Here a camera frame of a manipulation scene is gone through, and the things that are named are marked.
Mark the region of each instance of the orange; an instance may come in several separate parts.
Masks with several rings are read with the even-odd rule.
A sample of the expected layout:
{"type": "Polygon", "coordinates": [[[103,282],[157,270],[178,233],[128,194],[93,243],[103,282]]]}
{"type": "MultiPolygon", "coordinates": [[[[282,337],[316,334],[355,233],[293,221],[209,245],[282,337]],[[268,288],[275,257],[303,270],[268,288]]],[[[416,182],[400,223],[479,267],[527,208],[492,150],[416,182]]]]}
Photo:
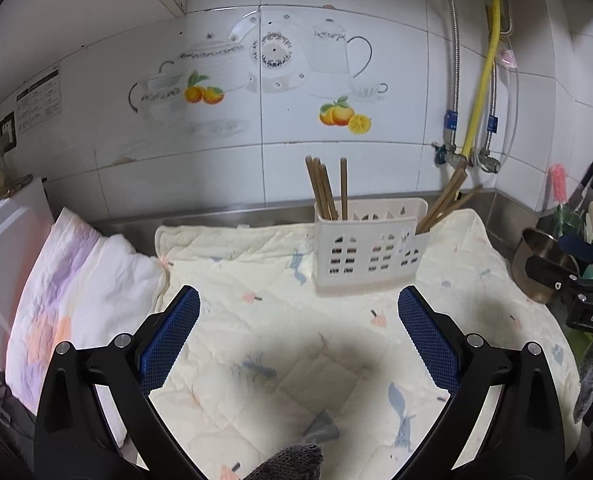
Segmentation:
{"type": "Polygon", "coordinates": [[[337,126],[347,126],[353,115],[354,110],[352,108],[344,108],[342,106],[335,106],[333,108],[333,120],[337,126]]]}
{"type": "Polygon", "coordinates": [[[221,88],[209,86],[208,88],[206,88],[206,92],[203,95],[203,101],[205,101],[209,105],[218,105],[224,97],[225,94],[223,93],[221,88]]]}
{"type": "Polygon", "coordinates": [[[319,119],[321,123],[325,124],[326,126],[334,126],[334,106],[328,108],[324,113],[319,113],[319,119]]]}
{"type": "Polygon", "coordinates": [[[205,91],[203,86],[191,86],[185,91],[185,100],[189,103],[200,103],[205,91]]]}
{"type": "Polygon", "coordinates": [[[350,132],[357,135],[367,134],[371,127],[371,119],[363,114],[352,116],[348,122],[348,129],[350,132]]]}

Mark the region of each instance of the utensil holder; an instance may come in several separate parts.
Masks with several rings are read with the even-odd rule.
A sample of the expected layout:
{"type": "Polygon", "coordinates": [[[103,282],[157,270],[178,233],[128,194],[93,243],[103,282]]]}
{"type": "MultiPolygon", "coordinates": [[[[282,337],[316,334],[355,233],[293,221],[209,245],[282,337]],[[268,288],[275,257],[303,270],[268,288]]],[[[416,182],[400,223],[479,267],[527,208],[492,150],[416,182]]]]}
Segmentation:
{"type": "Polygon", "coordinates": [[[415,235],[427,211],[422,198],[350,200],[349,219],[330,221],[315,206],[317,292],[354,294],[413,276],[430,238],[415,235]]]}

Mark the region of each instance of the quilted mat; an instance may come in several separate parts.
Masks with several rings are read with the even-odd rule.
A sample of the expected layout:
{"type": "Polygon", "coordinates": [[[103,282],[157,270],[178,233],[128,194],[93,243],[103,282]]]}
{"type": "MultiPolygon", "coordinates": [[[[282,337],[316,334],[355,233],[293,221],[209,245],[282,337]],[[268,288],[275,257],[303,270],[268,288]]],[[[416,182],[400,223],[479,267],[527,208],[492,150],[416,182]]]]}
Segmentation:
{"type": "MultiPolygon", "coordinates": [[[[189,284],[201,314],[150,400],[210,480],[244,478],[298,442],[322,445],[324,479],[389,480],[445,406],[448,392],[435,386],[398,317],[406,283],[318,297],[311,224],[161,227],[156,249],[170,282],[157,309],[189,284]]],[[[547,308],[513,283],[476,213],[456,212],[432,230],[412,283],[464,333],[493,346],[543,346],[572,452],[580,431],[573,354],[547,308]]],[[[488,395],[458,464],[476,455],[498,394],[488,395]]]]}

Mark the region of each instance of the blue gripper pad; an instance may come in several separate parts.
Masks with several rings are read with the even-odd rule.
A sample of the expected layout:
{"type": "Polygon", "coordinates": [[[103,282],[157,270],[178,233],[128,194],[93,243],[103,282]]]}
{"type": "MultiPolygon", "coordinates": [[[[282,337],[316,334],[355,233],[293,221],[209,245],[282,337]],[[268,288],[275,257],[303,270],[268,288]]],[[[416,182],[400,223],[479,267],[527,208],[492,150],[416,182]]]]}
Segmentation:
{"type": "Polygon", "coordinates": [[[459,388],[459,357],[437,326],[435,312],[413,286],[401,291],[398,306],[401,322],[432,380],[453,395],[459,388]]]}
{"type": "Polygon", "coordinates": [[[140,357],[139,386],[145,395],[161,388],[200,312],[198,292],[185,285],[154,326],[156,333],[140,357]]]}

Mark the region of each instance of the metal backsplash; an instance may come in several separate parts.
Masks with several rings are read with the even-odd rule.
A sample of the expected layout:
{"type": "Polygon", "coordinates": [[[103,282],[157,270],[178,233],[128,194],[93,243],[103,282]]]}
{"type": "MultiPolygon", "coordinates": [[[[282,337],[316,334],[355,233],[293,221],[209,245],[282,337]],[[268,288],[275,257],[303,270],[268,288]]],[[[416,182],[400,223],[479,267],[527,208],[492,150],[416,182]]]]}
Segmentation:
{"type": "MultiPolygon", "coordinates": [[[[420,196],[426,199],[429,205],[432,205],[439,197],[439,193],[404,193],[354,198],[404,198],[410,196],[420,196]]],[[[535,227],[539,220],[537,213],[494,189],[484,190],[475,196],[469,202],[468,207],[474,209],[483,220],[490,242],[506,259],[510,259],[513,250],[518,245],[523,229],[535,227]]],[[[277,203],[270,206],[242,206],[230,210],[184,212],[108,220],[98,222],[94,224],[94,227],[104,235],[123,234],[137,251],[154,256],[154,233],[161,225],[205,225],[232,228],[239,225],[267,227],[307,223],[314,220],[313,202],[301,201],[277,203]]]]}

